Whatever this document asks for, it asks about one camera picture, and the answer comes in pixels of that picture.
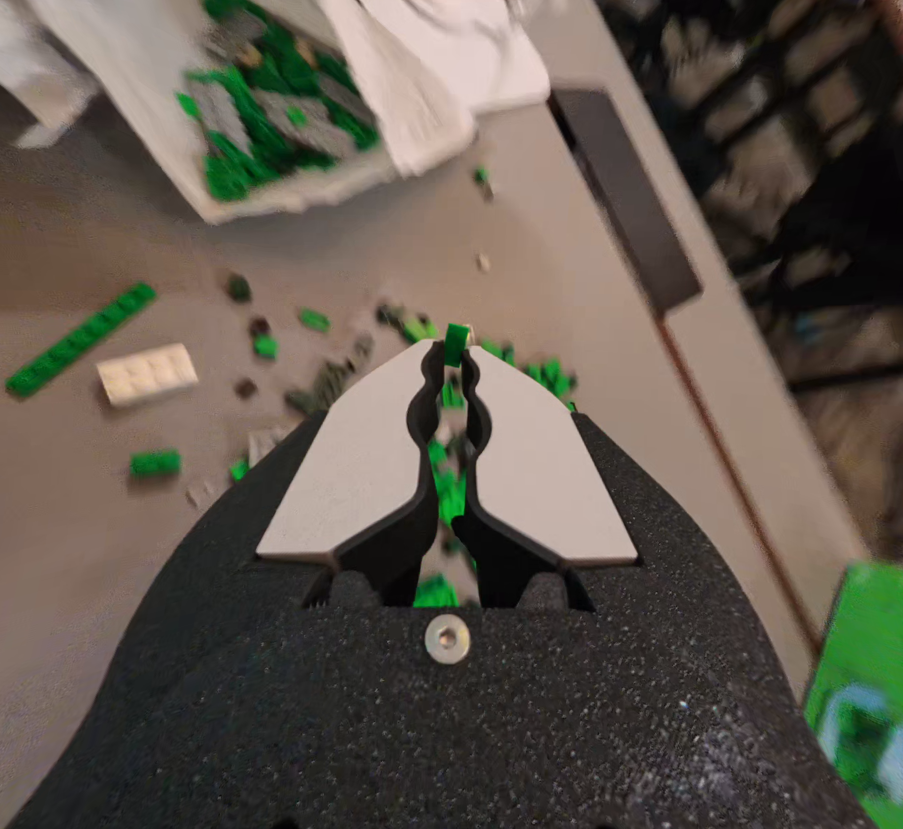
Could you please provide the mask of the long grey brick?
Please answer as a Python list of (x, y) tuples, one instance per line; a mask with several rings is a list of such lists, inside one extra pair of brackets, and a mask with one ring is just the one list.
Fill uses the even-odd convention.
[(216, 80), (194, 78), (188, 79), (187, 88), (207, 132), (225, 136), (244, 155), (252, 156), (250, 135), (230, 91)]

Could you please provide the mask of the white eight-stud brick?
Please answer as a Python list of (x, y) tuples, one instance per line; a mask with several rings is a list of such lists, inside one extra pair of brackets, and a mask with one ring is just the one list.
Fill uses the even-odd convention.
[(107, 403), (115, 409), (149, 403), (198, 384), (198, 374), (183, 343), (99, 362), (96, 373)]

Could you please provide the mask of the torn white paper bag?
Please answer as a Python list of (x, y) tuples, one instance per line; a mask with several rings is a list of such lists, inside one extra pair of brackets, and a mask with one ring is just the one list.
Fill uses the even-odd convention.
[(327, 171), (296, 172), (246, 199), (214, 200), (201, 174), (205, 141), (176, 92), (211, 63), (200, 0), (27, 0), (42, 24), (97, 78), (177, 191), (208, 224), (335, 205), (415, 176), (463, 151), (472, 115), (356, 0), (251, 0), (336, 50), (376, 116), (377, 148)]

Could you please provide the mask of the scatter of small green bricks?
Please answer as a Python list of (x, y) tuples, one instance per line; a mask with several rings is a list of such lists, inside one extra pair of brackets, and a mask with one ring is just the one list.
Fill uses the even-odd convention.
[(254, 553), (312, 436), (277, 441), (319, 421), (364, 375), (449, 323), (475, 325), (476, 344), (520, 363), (564, 352), (579, 364), (582, 255), (593, 230), (563, 210), (514, 199), (482, 202), (461, 173), (409, 190), (383, 188), (304, 215), (244, 218), (212, 228), (212, 275), (245, 278), (250, 303), (218, 291), (183, 306), (200, 383), (190, 395), (190, 497), (200, 517), (178, 553), (184, 598), (197, 612), (247, 621), (273, 598), (300, 604), (314, 567), (267, 563)]

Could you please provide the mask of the pile of green grey bricks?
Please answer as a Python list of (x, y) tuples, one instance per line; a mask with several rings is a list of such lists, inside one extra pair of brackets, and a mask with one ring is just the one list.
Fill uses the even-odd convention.
[[(210, 65), (184, 72), (184, 90), (177, 94), (177, 99), (206, 143), (204, 173), (214, 200), (243, 201), (252, 191), (279, 180), (302, 172), (329, 171), (378, 147), (381, 135), (377, 116), (361, 94), (341, 51), (265, 10), (254, 0), (200, 2), (209, 20), (202, 36), (202, 48)], [(206, 48), (206, 33), (215, 22), (238, 9), (248, 10), (265, 21), (266, 33), (254, 44), (245, 46), (239, 55), (215, 56)], [(187, 81), (191, 78), (216, 80), (230, 91), (250, 135), (252, 156), (244, 155), (225, 136), (207, 132), (189, 95)], [(290, 142), (266, 118), (254, 100), (254, 89), (320, 100), (333, 123), (354, 139), (355, 152), (350, 157), (334, 159)]]

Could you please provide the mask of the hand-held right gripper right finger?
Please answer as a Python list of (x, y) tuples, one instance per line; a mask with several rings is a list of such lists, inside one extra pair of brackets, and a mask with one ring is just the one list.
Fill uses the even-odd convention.
[(472, 452), (456, 532), (479, 568), (506, 568), (517, 552), (550, 568), (637, 563), (564, 403), (480, 347), (462, 355), (461, 389)]

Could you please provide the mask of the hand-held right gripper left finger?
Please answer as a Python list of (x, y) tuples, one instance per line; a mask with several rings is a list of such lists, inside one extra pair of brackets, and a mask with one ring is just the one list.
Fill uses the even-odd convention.
[(429, 443), (443, 342), (422, 340), (330, 408), (256, 547), (333, 570), (419, 570), (438, 528)]

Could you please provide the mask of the green two-stud brick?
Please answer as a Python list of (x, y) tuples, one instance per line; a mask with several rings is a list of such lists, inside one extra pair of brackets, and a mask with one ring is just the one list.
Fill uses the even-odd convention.
[(129, 474), (132, 478), (164, 478), (182, 472), (182, 454), (175, 448), (139, 451), (134, 453), (129, 462)]

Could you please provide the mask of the green toy box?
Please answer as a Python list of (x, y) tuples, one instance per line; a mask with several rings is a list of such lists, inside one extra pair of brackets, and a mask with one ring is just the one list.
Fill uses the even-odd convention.
[(833, 604), (805, 716), (872, 821), (902, 826), (902, 569), (860, 562)]

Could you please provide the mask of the long green plate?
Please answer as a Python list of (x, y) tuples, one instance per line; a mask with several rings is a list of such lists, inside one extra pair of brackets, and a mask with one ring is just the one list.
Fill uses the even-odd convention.
[(146, 310), (156, 298), (157, 293), (150, 285), (135, 283), (14, 372), (6, 380), (6, 392), (19, 399), (37, 394), (119, 327)]

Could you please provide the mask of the dark grey plate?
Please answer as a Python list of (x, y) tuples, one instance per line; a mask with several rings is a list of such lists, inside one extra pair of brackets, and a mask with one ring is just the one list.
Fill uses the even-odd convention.
[(239, 55), (245, 46), (260, 40), (266, 30), (266, 22), (254, 13), (245, 9), (234, 10), (215, 22), (206, 33), (206, 48), (215, 56), (232, 58)]

